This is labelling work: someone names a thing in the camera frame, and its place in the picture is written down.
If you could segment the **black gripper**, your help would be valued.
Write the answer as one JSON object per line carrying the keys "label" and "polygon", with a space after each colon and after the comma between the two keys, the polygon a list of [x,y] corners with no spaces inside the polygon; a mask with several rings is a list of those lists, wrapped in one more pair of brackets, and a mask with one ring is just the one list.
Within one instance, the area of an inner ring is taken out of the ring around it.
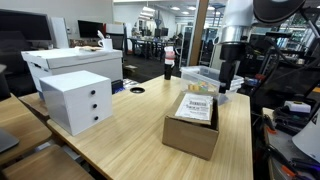
{"label": "black gripper", "polygon": [[222,61],[222,64],[219,75],[220,93],[225,93],[227,90],[227,86],[230,89],[231,82],[236,71],[236,61],[241,61],[245,56],[245,52],[246,45],[243,43],[229,43],[222,45],[220,53],[220,60]]}

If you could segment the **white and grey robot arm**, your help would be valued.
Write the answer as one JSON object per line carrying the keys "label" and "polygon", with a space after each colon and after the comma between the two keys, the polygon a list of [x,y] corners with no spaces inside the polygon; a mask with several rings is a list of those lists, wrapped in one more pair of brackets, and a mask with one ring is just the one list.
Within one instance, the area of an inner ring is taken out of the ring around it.
{"label": "white and grey robot arm", "polygon": [[281,24],[303,7],[306,0],[228,0],[225,7],[219,44],[222,60],[219,92],[231,87],[236,62],[245,56],[249,34],[254,24]]}

